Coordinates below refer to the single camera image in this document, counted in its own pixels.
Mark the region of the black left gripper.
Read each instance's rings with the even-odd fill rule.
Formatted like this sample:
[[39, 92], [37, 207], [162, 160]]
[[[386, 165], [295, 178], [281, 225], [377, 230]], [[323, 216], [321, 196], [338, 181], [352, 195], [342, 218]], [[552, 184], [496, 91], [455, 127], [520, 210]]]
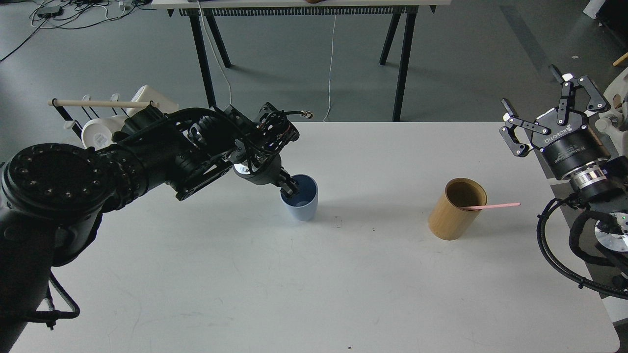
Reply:
[[252, 162], [235, 164], [234, 172], [250, 183], [279, 187], [280, 194], [286, 199], [292, 199], [300, 192], [298, 181], [283, 168], [279, 154], [265, 159], [258, 167]]

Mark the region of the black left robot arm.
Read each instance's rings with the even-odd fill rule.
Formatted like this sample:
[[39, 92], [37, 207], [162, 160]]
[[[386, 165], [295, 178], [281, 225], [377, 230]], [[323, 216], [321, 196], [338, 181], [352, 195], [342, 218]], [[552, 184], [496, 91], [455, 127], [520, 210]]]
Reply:
[[180, 201], [233, 170], [256, 185], [294, 197], [299, 183], [280, 152], [300, 134], [270, 103], [251, 120], [226, 110], [173, 113], [149, 105], [123, 122], [108, 147], [38, 144], [1, 164], [1, 351], [28, 323], [53, 328], [80, 308], [53, 267], [76, 259], [95, 239], [103, 215], [166, 184]]

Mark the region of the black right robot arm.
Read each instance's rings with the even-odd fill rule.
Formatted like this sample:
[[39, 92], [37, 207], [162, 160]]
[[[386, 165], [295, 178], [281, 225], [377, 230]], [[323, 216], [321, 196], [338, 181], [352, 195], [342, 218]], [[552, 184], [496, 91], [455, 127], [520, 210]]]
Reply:
[[585, 263], [627, 275], [627, 158], [612, 158], [589, 124], [591, 116], [607, 112], [611, 105], [588, 76], [563, 74], [554, 65], [548, 69], [561, 85], [558, 105], [527, 121], [502, 99], [504, 125], [499, 131], [514, 156], [523, 158], [537, 150], [552, 175], [573, 190], [567, 198], [552, 199], [538, 215], [536, 237], [543, 257], [579, 288], [625, 300], [626, 284], [587, 279], [561, 263], [548, 246], [547, 222], [560, 206], [569, 206], [579, 211], [568, 236], [572, 253]]

